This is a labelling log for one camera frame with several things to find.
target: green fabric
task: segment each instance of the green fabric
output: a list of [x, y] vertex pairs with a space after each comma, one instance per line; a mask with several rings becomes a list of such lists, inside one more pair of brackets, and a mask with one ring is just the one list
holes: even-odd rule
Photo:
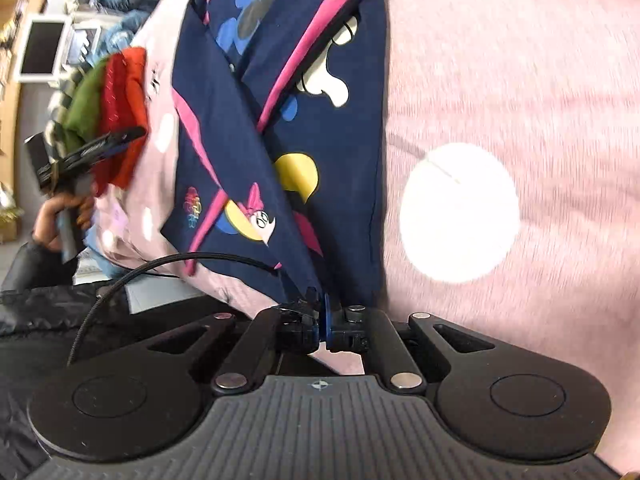
[[78, 85], [64, 123], [66, 152], [79, 150], [94, 140], [100, 127], [100, 101], [104, 86], [104, 72], [109, 56], [103, 57]]

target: black sleeve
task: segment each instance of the black sleeve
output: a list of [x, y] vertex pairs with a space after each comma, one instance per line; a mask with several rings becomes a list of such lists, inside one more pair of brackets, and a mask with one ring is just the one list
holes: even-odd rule
[[60, 253], [49, 251], [30, 240], [15, 255], [9, 272], [2, 282], [2, 290], [72, 285], [77, 269], [77, 258], [63, 265]]

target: rainbow embroidery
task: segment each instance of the rainbow embroidery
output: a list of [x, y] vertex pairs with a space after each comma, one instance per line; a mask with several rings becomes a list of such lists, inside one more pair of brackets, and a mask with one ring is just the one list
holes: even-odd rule
[[200, 218], [200, 213], [202, 213], [202, 204], [200, 203], [198, 190], [194, 187], [190, 187], [187, 190], [187, 195], [184, 198], [184, 210], [189, 214], [189, 216], [187, 216], [189, 227], [195, 229], [198, 218]]

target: cartoon character print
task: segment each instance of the cartoon character print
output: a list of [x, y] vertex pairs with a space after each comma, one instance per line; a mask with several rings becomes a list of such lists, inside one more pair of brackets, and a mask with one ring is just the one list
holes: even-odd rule
[[344, 23], [338, 33], [327, 43], [320, 56], [313, 62], [298, 81], [297, 87], [301, 92], [311, 95], [326, 94], [336, 108], [344, 106], [349, 99], [349, 89], [344, 81], [331, 75], [327, 68], [327, 55], [333, 45], [349, 43], [358, 30], [358, 20], [355, 16]]
[[160, 93], [160, 67], [158, 63], [155, 63], [154, 67], [151, 69], [151, 77], [148, 80], [148, 84], [146, 86], [146, 98], [148, 101], [153, 101], [153, 99]]
[[295, 95], [290, 95], [280, 107], [280, 116], [284, 121], [290, 123], [298, 114], [298, 100]]
[[190, 187], [187, 190], [187, 195], [184, 198], [184, 210], [188, 214], [187, 222], [189, 223], [189, 227], [195, 229], [198, 224], [198, 219], [200, 218], [200, 213], [202, 213], [202, 204], [200, 203], [198, 190], [194, 187]]
[[276, 228], [276, 219], [270, 220], [269, 215], [264, 211], [264, 204], [260, 198], [260, 187], [254, 182], [249, 190], [249, 199], [246, 204], [239, 203], [238, 209], [248, 219], [249, 224], [260, 235], [262, 241], [268, 245], [269, 238]]
[[228, 53], [234, 44], [238, 54], [242, 55], [273, 1], [235, 0], [240, 15], [237, 18], [229, 18], [220, 25], [216, 37], [216, 43], [220, 48]]

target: black cable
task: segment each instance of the black cable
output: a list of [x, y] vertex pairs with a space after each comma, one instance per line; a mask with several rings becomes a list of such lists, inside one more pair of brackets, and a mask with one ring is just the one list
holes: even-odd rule
[[258, 260], [254, 260], [252, 258], [245, 258], [244, 256], [236, 256], [235, 254], [224, 254], [224, 253], [207, 253], [207, 252], [199, 252], [199, 253], [178, 253], [178, 254], [169, 254], [168, 256], [163, 256], [162, 258], [158, 258], [156, 260], [151, 260], [150, 262], [140, 265], [139, 267], [133, 269], [131, 272], [128, 272], [123, 277], [121, 277], [117, 282], [110, 286], [109, 290], [105, 293], [105, 295], [101, 298], [98, 298], [98, 301], [94, 303], [89, 309], [89, 312], [86, 313], [84, 319], [82, 320], [82, 324], [80, 328], [78, 328], [78, 333], [76, 334], [76, 338], [74, 339], [74, 343], [71, 345], [71, 350], [69, 351], [69, 358], [66, 360], [66, 365], [71, 366], [76, 360], [76, 354], [78, 353], [78, 349], [80, 345], [84, 341], [84, 337], [86, 336], [86, 332], [89, 329], [89, 323], [92, 318], [95, 316], [95, 313], [98, 312], [100, 306], [105, 303], [108, 303], [111, 298], [118, 292], [123, 286], [127, 285], [131, 280], [138, 277], [140, 274], [144, 274], [148, 270], [155, 269], [156, 267], [160, 267], [166, 264], [172, 264], [174, 262], [183, 262], [185, 260], [226, 260], [228, 262], [237, 262], [240, 264], [249, 265], [252, 267], [257, 267], [258, 269], [266, 270], [268, 273], [273, 276], [278, 275], [278, 271], [273, 269], [273, 267], [268, 266]]

